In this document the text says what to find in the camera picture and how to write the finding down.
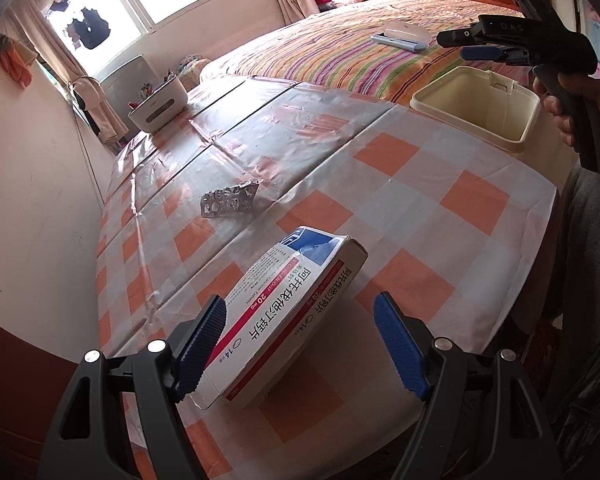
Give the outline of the person's right hand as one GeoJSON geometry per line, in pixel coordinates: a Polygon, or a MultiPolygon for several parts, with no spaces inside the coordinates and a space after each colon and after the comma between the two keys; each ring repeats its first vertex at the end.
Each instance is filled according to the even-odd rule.
{"type": "MultiPolygon", "coordinates": [[[[558,81],[565,92],[591,101],[600,112],[600,79],[580,74],[559,74],[558,81]]],[[[532,89],[541,98],[544,110],[552,116],[562,142],[580,153],[580,127],[572,114],[576,110],[573,100],[564,101],[556,92],[548,90],[538,78],[533,81],[532,89]]]]}

